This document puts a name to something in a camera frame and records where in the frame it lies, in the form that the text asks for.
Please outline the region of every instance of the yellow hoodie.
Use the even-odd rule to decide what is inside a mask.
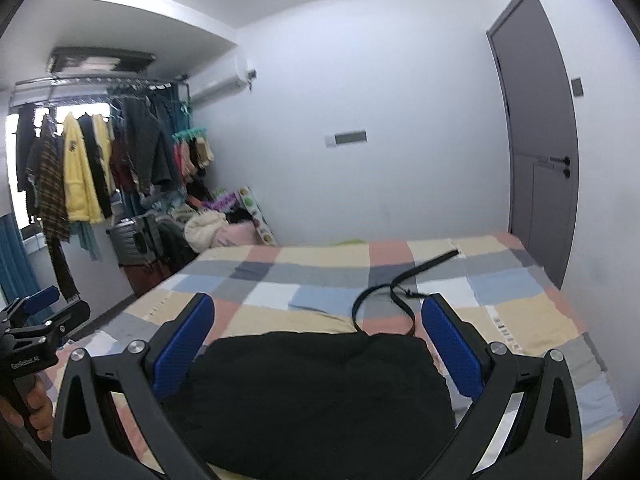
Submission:
[[[98,197],[95,194],[94,179],[86,156],[86,147],[80,124],[71,113],[64,124],[65,137],[65,201],[70,222],[104,221]]]

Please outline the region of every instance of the human hand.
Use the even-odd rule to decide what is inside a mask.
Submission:
[[[38,438],[43,441],[51,440],[53,432],[53,403],[47,397],[42,379],[36,375],[36,384],[27,395],[27,404],[36,412],[31,413],[29,421],[38,430]],[[0,413],[12,426],[23,427],[24,420],[20,413],[4,397],[0,397]]]

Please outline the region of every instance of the luggage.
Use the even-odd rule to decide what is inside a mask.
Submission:
[[[107,229],[121,266],[144,265],[164,256],[156,218],[151,213],[135,216]]]
[[[122,268],[137,297],[148,293],[172,275],[169,267],[161,260],[143,265],[123,265]]]

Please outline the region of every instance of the door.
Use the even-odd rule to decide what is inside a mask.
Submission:
[[[539,0],[513,0],[488,32],[510,133],[510,231],[562,285],[578,202],[578,137],[562,54]]]

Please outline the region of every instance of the bed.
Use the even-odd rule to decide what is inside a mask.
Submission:
[[[503,341],[513,352],[542,355],[558,348],[574,380],[584,439],[584,477],[602,462],[624,429],[606,373],[589,333],[576,311],[552,285],[520,241],[507,234],[477,238],[386,241],[332,247],[244,246],[208,250],[193,263],[133,303],[97,333],[67,344],[60,363],[46,371],[48,393],[57,398],[69,353],[85,347],[91,355],[120,352],[133,339],[149,340],[174,319],[196,292],[214,299],[215,323],[205,345],[220,337],[276,330],[353,332],[351,305],[365,288],[389,282],[416,264],[452,248],[460,256],[403,285],[419,292],[439,292],[456,313],[487,341]],[[420,303],[408,300],[417,314],[416,336],[423,338],[446,377],[456,419],[470,399],[462,397],[420,322]],[[410,320],[388,292],[373,294],[358,314],[370,333],[404,333]],[[516,414],[512,399],[479,468],[491,464]],[[121,396],[116,405],[140,459],[158,468],[138,433]],[[237,475],[213,469],[223,479]]]

